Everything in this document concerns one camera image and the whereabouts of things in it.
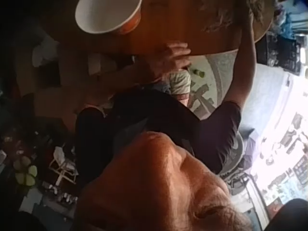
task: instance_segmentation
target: green fruit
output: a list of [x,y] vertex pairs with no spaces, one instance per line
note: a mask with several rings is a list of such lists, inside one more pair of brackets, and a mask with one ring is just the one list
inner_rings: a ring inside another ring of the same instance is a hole
[[29,173],[30,175],[32,175],[33,177],[36,177],[36,176],[38,175],[38,169],[37,169],[37,167],[34,166],[34,165],[30,166],[29,169],[28,169],[28,173]]
[[24,182],[25,182],[24,173],[15,173],[15,178],[19,184],[24,185]]
[[19,159],[16,160],[16,161],[14,161],[13,167],[14,167],[15,170],[21,171],[21,163],[20,163],[20,160],[19,160]]
[[16,173],[15,178],[20,185],[25,185],[25,186],[35,185],[35,178],[30,174]]
[[22,156],[21,157],[21,164],[24,167],[28,167],[31,164],[31,160],[26,156]]

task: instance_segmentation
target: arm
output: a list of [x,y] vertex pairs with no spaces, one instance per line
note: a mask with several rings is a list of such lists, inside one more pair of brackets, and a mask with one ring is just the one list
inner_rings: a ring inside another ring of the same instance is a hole
[[233,68],[233,80],[224,98],[224,102],[231,101],[242,109],[252,89],[256,72],[256,49],[252,16],[242,23],[241,44]]
[[137,85],[160,81],[169,73],[188,66],[190,61],[187,55],[191,50],[187,46],[187,43],[170,43],[161,53],[150,55],[120,71],[94,79],[86,86],[85,103],[100,105],[116,93]]

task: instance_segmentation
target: eye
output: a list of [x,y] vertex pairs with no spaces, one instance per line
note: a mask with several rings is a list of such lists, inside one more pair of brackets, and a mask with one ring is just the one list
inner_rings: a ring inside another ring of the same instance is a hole
[[214,215],[217,212],[219,212],[220,210],[222,210],[224,208],[224,206],[214,206],[211,208],[204,208],[204,210],[198,214],[196,214],[196,217],[199,219],[204,219],[208,216]]

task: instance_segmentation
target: person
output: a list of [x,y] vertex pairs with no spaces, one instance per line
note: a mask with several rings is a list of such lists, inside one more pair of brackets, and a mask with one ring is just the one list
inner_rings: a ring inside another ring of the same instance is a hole
[[166,93],[164,80],[190,64],[172,42],[89,87],[87,100],[112,98],[107,117],[86,108],[76,121],[78,199],[73,230],[250,230],[218,174],[226,162],[256,70],[253,18],[242,38],[222,104],[200,121]]

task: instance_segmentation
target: wooden table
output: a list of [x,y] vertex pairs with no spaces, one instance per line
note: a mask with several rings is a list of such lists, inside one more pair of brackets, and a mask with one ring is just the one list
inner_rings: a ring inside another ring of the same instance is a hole
[[[41,18],[43,28],[55,40],[74,49],[121,54],[152,53],[171,40],[188,42],[193,55],[233,51],[239,47],[235,25],[217,32],[202,31],[209,13],[200,11],[200,0],[143,0],[139,26],[124,36],[91,35],[75,22],[78,0],[62,0]],[[263,25],[254,23],[255,40],[267,31],[273,18],[273,0],[265,0]]]

